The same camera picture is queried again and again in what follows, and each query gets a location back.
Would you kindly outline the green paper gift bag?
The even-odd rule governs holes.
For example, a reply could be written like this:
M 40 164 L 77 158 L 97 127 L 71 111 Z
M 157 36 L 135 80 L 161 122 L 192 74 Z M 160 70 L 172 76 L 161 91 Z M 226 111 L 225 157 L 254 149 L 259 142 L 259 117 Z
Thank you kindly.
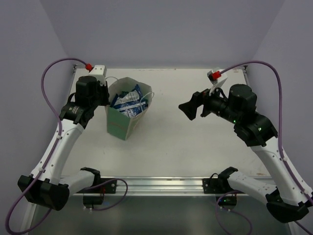
M 148 100 L 148 108 L 138 116 L 129 118 L 114 108 L 111 108 L 110 105 L 116 94 L 121 94 L 122 91 L 130 92 L 136 84 L 141 88 L 143 97 Z M 110 105 L 105 107 L 107 115 L 107 132 L 121 140 L 127 140 L 151 106 L 154 92 L 150 85 L 138 82 L 130 77 L 124 77 L 116 79 L 116 81 L 109 85 L 109 95 Z

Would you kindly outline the blue white snack packet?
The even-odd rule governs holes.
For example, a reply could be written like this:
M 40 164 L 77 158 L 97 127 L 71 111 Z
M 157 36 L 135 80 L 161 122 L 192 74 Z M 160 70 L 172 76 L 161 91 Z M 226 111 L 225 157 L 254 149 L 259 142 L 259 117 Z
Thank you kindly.
M 134 118 L 148 108 L 148 100 L 143 97 L 141 88 L 136 84 L 123 98 L 116 94 L 110 107 L 129 118 Z

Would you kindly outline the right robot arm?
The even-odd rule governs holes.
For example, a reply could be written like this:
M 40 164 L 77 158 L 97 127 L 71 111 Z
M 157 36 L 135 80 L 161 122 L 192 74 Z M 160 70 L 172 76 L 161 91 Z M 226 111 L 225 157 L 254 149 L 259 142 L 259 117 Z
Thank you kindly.
M 215 188 L 223 192 L 238 190 L 266 205 L 270 214 L 281 223 L 301 220 L 312 206 L 313 190 L 306 183 L 298 186 L 286 166 L 288 158 L 279 152 L 278 132 L 272 122 L 256 111 L 257 95 L 244 84 L 231 86 L 225 96 L 221 88 L 193 93 L 191 99 L 179 105 L 190 119 L 196 118 L 197 108 L 202 106 L 201 117 L 215 114 L 234 125 L 234 132 L 259 157 L 274 184 L 262 183 L 244 175 L 234 167 L 218 174 Z

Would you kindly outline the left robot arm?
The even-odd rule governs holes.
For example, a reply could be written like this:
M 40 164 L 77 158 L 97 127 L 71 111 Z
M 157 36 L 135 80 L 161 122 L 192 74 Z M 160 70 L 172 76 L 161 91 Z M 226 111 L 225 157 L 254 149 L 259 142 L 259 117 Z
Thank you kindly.
M 109 96 L 105 76 L 86 75 L 78 79 L 76 91 L 56 115 L 58 127 L 48 149 L 30 175 L 22 175 L 18 180 L 28 202 L 59 211 L 72 195 L 81 191 L 104 194 L 106 185 L 117 182 L 116 178 L 102 181 L 100 171 L 88 167 L 73 176 L 61 177 L 74 144 L 93 118 L 94 111 L 110 104 Z

